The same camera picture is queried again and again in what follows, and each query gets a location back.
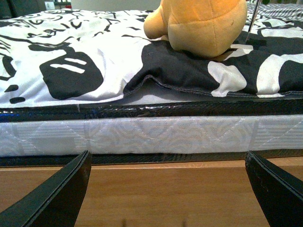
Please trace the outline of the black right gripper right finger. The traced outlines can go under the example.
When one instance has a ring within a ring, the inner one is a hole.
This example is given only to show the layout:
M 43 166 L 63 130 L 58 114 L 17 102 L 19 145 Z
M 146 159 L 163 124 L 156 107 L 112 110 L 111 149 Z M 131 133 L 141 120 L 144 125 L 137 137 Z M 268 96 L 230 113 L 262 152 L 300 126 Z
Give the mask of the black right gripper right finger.
M 268 224 L 271 227 L 301 227 L 302 180 L 253 151 L 246 154 L 245 168 Z

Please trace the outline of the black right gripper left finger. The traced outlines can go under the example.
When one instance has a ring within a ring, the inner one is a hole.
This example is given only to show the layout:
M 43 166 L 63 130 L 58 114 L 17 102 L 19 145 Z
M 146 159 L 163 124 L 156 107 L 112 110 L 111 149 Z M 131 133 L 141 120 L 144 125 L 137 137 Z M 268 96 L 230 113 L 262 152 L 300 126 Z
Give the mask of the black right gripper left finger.
M 0 214 L 2 227 L 73 227 L 89 182 L 87 150 Z

